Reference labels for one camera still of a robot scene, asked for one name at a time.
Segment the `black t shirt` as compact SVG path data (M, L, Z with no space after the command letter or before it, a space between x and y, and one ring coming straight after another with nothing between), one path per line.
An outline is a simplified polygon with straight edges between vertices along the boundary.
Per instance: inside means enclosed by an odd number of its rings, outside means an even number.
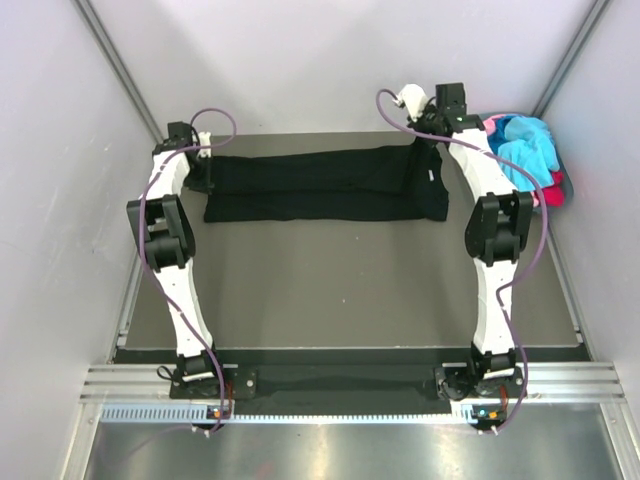
M435 146L408 145L212 163L207 223L290 220L444 222L449 193Z

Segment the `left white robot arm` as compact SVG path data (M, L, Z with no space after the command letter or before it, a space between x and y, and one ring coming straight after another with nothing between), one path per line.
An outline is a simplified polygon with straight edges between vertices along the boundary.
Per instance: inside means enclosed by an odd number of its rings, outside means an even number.
M194 280L195 236L180 194L204 145L194 127L178 121L152 152L149 183L126 213L138 255L167 303L176 337L176 367L168 373L172 399L224 396L227 374L214 354Z

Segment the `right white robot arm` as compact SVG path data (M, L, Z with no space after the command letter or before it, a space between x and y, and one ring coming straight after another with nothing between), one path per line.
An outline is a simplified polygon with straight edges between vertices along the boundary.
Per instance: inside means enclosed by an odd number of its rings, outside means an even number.
M464 243L478 285L478 319L466 365L440 370L439 388L454 401L500 395L522 380L510 323L512 287L533 214L533 198L518 191L489 145L483 121L466 110L462 84L445 84L429 99L410 84L399 93L411 127L448 145L475 202Z

